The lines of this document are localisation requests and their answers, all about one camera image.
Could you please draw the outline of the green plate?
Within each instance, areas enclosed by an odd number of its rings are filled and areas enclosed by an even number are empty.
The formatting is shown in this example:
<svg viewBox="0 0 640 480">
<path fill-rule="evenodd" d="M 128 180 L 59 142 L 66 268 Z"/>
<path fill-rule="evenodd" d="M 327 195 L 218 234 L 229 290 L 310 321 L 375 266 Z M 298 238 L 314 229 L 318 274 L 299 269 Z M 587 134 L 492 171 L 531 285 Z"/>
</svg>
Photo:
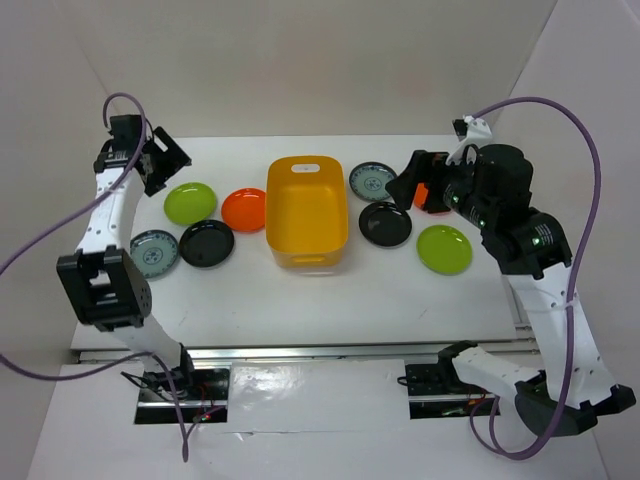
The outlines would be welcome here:
<svg viewBox="0 0 640 480">
<path fill-rule="evenodd" d="M 448 225 L 425 228 L 416 240 L 421 262 L 441 275 L 458 275 L 468 269 L 473 260 L 469 239 L 458 229 Z"/>
<path fill-rule="evenodd" d="M 189 182 L 172 189 L 165 198 L 166 217 L 178 225 L 191 225 L 214 213 L 217 196 L 214 190 L 200 182 Z"/>
</svg>

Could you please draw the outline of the orange plate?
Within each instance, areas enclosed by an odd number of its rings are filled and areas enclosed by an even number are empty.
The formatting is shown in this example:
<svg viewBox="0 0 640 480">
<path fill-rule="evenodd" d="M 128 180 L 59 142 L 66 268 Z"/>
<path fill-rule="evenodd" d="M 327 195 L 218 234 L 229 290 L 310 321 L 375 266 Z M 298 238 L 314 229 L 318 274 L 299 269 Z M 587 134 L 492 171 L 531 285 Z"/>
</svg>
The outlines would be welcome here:
<svg viewBox="0 0 640 480">
<path fill-rule="evenodd" d="M 266 193 L 258 188 L 242 188 L 229 194 L 221 207 L 222 220 L 241 233 L 257 232 L 266 222 Z"/>
<path fill-rule="evenodd" d="M 436 190 L 432 195 L 425 183 L 418 184 L 413 204 L 419 210 L 431 215 L 446 215 L 451 212 L 451 209 L 442 200 L 441 193 Z"/>
</svg>

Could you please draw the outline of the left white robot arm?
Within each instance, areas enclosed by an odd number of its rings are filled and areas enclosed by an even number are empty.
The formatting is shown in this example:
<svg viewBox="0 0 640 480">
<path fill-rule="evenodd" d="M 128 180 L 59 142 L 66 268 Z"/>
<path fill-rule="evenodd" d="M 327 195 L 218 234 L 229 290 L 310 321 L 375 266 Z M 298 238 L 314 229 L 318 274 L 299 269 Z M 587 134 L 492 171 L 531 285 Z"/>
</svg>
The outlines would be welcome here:
<svg viewBox="0 0 640 480">
<path fill-rule="evenodd" d="M 148 136 L 146 127 L 139 115 L 111 117 L 111 137 L 93 164 L 98 204 L 75 252 L 60 257 L 56 270 L 79 322 L 147 353 L 151 383 L 184 399 L 197 387 L 193 362 L 155 319 L 151 288 L 129 247 L 141 197 L 165 188 L 191 159 L 163 128 Z"/>
</svg>

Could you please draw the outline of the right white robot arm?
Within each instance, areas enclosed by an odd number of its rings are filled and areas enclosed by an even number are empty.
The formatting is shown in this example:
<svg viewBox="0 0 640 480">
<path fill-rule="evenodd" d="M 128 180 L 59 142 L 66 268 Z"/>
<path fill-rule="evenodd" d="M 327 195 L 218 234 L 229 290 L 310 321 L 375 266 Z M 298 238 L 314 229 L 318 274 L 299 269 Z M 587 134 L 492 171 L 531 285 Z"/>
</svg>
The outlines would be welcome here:
<svg viewBox="0 0 640 480">
<path fill-rule="evenodd" d="M 533 166 L 505 144 L 475 148 L 475 159 L 449 163 L 444 154 L 417 150 L 386 190 L 408 209 L 419 185 L 428 212 L 458 213 L 476 226 L 531 325 L 543 358 L 535 370 L 496 357 L 470 341 L 438 354 L 436 379 L 448 392 L 466 384 L 510 402 L 536 436 L 577 436 L 599 417 L 632 407 L 633 390 L 604 366 L 569 277 L 578 257 L 556 218 L 530 204 Z"/>
</svg>

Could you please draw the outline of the yellow plastic bin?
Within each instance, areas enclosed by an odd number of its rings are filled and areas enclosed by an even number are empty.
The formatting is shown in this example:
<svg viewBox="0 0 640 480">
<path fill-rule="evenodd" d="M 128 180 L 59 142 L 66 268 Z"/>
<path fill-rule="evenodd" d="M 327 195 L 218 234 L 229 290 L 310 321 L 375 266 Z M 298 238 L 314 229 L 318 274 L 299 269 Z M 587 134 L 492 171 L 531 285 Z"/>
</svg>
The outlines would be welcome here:
<svg viewBox="0 0 640 480">
<path fill-rule="evenodd" d="M 282 268 L 333 267 L 349 237 L 341 164 L 328 156 L 289 156 L 267 174 L 267 243 Z"/>
</svg>

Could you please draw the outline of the right blue patterned plate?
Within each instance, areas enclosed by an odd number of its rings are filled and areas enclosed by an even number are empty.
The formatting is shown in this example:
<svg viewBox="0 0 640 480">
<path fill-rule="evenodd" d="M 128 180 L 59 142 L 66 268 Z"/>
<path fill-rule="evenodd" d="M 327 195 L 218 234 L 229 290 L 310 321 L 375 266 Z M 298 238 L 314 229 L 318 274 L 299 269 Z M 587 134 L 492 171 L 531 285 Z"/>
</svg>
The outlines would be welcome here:
<svg viewBox="0 0 640 480">
<path fill-rule="evenodd" d="M 396 172 L 386 164 L 364 162 L 351 170 L 348 183 L 352 192 L 360 200 L 379 202 L 390 198 L 386 185 L 396 178 Z"/>
</svg>

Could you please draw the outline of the blue patterned plate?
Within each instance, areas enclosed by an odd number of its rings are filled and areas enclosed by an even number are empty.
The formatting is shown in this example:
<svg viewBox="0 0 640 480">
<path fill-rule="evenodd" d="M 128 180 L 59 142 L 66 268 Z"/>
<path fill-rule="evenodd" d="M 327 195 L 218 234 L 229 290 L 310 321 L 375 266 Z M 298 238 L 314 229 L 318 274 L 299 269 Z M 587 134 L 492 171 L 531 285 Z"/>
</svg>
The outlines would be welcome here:
<svg viewBox="0 0 640 480">
<path fill-rule="evenodd" d="M 178 241 L 164 230 L 148 230 L 130 241 L 129 254 L 146 279 L 167 273 L 178 259 Z"/>
<path fill-rule="evenodd" d="M 396 172 L 386 164 L 364 162 L 351 170 L 348 183 L 352 192 L 360 200 L 379 202 L 390 198 L 386 185 L 396 178 Z"/>
</svg>

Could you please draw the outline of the right black plate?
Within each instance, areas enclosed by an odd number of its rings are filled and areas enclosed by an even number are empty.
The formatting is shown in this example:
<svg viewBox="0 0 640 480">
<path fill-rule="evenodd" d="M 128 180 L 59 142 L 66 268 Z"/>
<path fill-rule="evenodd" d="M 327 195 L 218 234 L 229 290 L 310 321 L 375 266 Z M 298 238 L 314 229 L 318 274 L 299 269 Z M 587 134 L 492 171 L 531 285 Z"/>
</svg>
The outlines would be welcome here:
<svg viewBox="0 0 640 480">
<path fill-rule="evenodd" d="M 413 223 L 404 210 L 391 202 L 374 202 L 365 207 L 358 218 L 362 236 L 381 248 L 395 248 L 404 244 L 413 230 Z"/>
</svg>

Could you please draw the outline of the black plate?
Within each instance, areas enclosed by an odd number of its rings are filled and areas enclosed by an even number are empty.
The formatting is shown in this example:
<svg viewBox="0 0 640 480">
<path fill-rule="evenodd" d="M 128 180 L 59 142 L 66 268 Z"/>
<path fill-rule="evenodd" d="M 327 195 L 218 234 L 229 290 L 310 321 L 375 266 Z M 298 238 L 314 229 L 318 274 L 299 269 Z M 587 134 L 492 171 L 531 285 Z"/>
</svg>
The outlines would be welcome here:
<svg viewBox="0 0 640 480">
<path fill-rule="evenodd" d="M 358 218 L 362 236 L 381 248 L 395 248 L 404 244 L 413 230 L 413 223 L 404 210 L 391 202 L 374 202 L 365 207 Z"/>
<path fill-rule="evenodd" d="M 207 219 L 189 226 L 179 240 L 182 259 L 196 268 L 211 268 L 224 262 L 233 252 L 235 237 L 224 222 Z"/>
</svg>

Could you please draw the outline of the left black plate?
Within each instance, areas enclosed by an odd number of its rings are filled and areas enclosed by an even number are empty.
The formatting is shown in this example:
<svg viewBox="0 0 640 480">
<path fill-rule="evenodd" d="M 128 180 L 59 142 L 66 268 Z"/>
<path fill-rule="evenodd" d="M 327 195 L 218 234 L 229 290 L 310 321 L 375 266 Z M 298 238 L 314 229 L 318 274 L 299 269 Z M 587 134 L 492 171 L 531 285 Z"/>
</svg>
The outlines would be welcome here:
<svg viewBox="0 0 640 480">
<path fill-rule="evenodd" d="M 182 259 L 196 268 L 211 268 L 224 262 L 233 252 L 235 237 L 224 222 L 207 219 L 189 226 L 179 240 Z"/>
</svg>

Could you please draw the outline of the left blue patterned plate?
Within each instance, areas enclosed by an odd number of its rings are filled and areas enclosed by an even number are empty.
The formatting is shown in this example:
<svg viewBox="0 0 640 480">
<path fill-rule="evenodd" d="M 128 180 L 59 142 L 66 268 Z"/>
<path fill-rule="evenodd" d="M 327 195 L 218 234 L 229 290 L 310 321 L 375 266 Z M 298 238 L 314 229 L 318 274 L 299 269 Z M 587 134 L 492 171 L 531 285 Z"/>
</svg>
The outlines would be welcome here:
<svg viewBox="0 0 640 480">
<path fill-rule="evenodd" d="M 129 254 L 146 279 L 167 273 L 178 259 L 178 241 L 164 230 L 148 230 L 130 241 Z"/>
</svg>

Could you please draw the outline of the aluminium front rail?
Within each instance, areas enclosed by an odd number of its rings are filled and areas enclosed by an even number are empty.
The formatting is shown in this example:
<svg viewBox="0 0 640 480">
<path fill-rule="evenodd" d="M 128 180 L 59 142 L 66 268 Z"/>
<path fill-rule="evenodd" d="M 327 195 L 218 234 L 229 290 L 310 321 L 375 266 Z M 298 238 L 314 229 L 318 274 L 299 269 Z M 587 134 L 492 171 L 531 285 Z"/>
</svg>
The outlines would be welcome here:
<svg viewBox="0 0 640 480">
<path fill-rule="evenodd" d="M 538 355 L 537 341 L 529 330 L 518 331 L 514 340 L 480 341 L 479 346 L 496 355 Z M 449 342 L 391 343 L 363 345 L 274 346 L 274 347 L 219 347 L 192 348 L 194 361 L 285 361 L 285 360 L 340 360 L 378 359 L 436 356 Z"/>
</svg>

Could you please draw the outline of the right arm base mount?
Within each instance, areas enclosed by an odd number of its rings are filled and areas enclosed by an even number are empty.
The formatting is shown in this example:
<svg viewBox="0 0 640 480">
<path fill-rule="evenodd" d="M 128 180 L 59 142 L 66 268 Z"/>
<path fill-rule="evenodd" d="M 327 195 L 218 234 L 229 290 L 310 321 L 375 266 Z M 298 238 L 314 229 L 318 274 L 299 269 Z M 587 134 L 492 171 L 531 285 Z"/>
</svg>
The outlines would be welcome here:
<svg viewBox="0 0 640 480">
<path fill-rule="evenodd" d="M 412 420 L 488 416 L 493 395 L 475 385 L 446 380 L 437 364 L 406 364 L 396 382 L 406 389 Z"/>
</svg>

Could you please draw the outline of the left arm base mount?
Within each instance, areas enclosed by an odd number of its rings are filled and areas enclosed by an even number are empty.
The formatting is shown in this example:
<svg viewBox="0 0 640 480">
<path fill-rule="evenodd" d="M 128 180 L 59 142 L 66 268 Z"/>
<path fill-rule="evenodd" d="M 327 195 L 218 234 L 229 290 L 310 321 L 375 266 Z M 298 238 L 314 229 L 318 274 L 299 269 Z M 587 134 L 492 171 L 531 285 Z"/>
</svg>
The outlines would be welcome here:
<svg viewBox="0 0 640 480">
<path fill-rule="evenodd" d="M 134 423 L 136 425 L 177 424 L 174 399 L 168 388 L 151 382 L 148 373 L 133 375 L 121 371 L 120 375 L 138 389 Z M 231 370 L 229 367 L 196 369 L 193 384 L 177 387 L 178 400 L 184 423 L 226 423 Z"/>
</svg>

